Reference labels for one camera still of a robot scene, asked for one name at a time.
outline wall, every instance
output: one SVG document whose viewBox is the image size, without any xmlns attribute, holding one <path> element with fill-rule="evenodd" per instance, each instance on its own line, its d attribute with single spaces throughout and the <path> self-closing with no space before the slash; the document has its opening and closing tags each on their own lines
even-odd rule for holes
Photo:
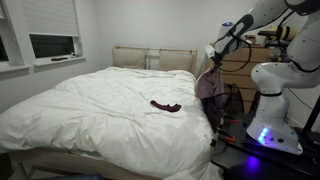
<svg viewBox="0 0 320 180">
<path fill-rule="evenodd" d="M 216 40 L 221 24 L 236 22 L 256 0 L 97 0 L 100 54 L 112 65 L 115 45 L 198 49 Z"/>
<path fill-rule="evenodd" d="M 302 26 L 307 21 L 307 17 L 301 17 L 297 14 L 293 14 L 292 17 L 288 19 L 287 25 L 295 27 L 300 30 Z M 319 94 L 320 85 L 312 89 L 292 89 L 293 92 L 308 106 L 314 107 Z M 290 101 L 290 107 L 288 110 L 287 120 L 289 123 L 303 127 L 308 120 L 311 110 L 302 104 L 289 90 L 284 90 L 284 95 Z M 316 123 L 314 124 L 312 130 L 317 130 L 320 132 L 320 116 L 318 116 Z"/>
<path fill-rule="evenodd" d="M 36 72 L 31 69 L 29 72 L 1 73 L 0 113 L 22 100 L 52 88 L 65 79 L 100 69 L 102 59 L 98 55 L 94 0 L 76 0 L 76 8 L 86 61 L 69 63 L 59 68 L 44 67 Z"/>
</svg>

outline robotic arm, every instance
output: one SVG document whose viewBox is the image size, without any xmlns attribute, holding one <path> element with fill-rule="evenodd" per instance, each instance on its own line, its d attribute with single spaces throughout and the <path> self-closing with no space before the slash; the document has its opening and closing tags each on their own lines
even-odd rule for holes
<svg viewBox="0 0 320 180">
<path fill-rule="evenodd" d="M 320 1 L 259 0 L 234 26 L 223 25 L 209 57 L 220 66 L 225 55 L 240 48 L 239 39 L 245 32 L 275 21 L 288 8 L 299 15 L 309 15 L 309 19 L 287 49 L 290 63 L 270 62 L 253 68 L 251 77 L 261 97 L 247 133 L 265 147 L 301 154 L 303 150 L 296 133 L 284 122 L 289 102 L 282 95 L 282 89 L 320 84 Z"/>
</svg>

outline wooden dresser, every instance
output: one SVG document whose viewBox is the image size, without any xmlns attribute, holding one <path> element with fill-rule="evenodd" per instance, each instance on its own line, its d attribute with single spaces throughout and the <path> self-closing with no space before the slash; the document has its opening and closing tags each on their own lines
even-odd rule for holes
<svg viewBox="0 0 320 180">
<path fill-rule="evenodd" d="M 250 111 L 252 101 L 257 91 L 257 86 L 251 79 L 251 70 L 258 63 L 270 61 L 270 51 L 267 48 L 253 45 L 251 50 L 252 55 L 250 63 L 248 63 L 244 69 L 233 73 L 222 71 L 225 84 L 236 84 L 240 88 L 246 114 Z M 238 69 L 248 60 L 248 56 L 249 48 L 243 47 L 238 49 L 236 52 L 225 56 L 221 68 L 225 70 Z M 209 60 L 207 66 L 211 67 L 212 65 L 213 62 Z"/>
</svg>

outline white bedsheet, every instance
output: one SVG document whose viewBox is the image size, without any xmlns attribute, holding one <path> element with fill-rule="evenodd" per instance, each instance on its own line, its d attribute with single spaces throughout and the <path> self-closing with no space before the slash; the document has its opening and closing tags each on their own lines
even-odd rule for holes
<svg viewBox="0 0 320 180">
<path fill-rule="evenodd" d="M 65 148 L 159 178 L 218 177 L 194 82 L 185 71 L 115 67 L 71 78 L 0 115 L 0 153 Z M 151 100 L 182 108 L 162 111 Z"/>
</svg>

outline cable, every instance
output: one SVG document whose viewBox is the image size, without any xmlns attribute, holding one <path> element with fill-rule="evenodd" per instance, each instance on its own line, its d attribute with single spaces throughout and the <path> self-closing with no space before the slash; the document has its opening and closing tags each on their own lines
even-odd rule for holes
<svg viewBox="0 0 320 180">
<path fill-rule="evenodd" d="M 224 72 L 237 72 L 237 71 L 240 71 L 241 69 L 243 69 L 244 67 L 246 67 L 247 64 L 250 62 L 250 60 L 251 60 L 251 55 L 252 55 L 250 43 L 248 43 L 247 41 L 242 40 L 242 39 L 240 39 L 240 38 L 237 38 L 237 40 L 238 40 L 238 41 L 242 41 L 242 42 L 244 42 L 244 43 L 246 43 L 246 44 L 248 45 L 248 47 L 249 47 L 249 57 L 248 57 L 248 60 L 247 60 L 240 68 L 238 68 L 238 69 L 236 69 L 236 70 L 225 70 L 225 69 L 222 69 L 222 68 L 219 66 L 219 69 L 220 69 L 221 71 L 224 71 Z"/>
<path fill-rule="evenodd" d="M 294 11 L 291 11 L 286 17 L 283 18 L 283 20 L 280 22 L 280 24 L 277 27 L 277 32 L 276 32 L 276 38 L 277 38 L 277 42 L 279 45 L 279 49 L 281 52 L 286 53 L 286 50 L 281 46 L 281 34 L 282 34 L 282 24 L 294 13 Z"/>
<path fill-rule="evenodd" d="M 288 88 L 289 91 L 291 91 L 291 93 L 305 106 L 307 106 L 309 109 L 313 110 L 310 106 L 308 106 L 308 104 L 306 104 L 305 102 L 303 102 L 290 88 Z"/>
</svg>

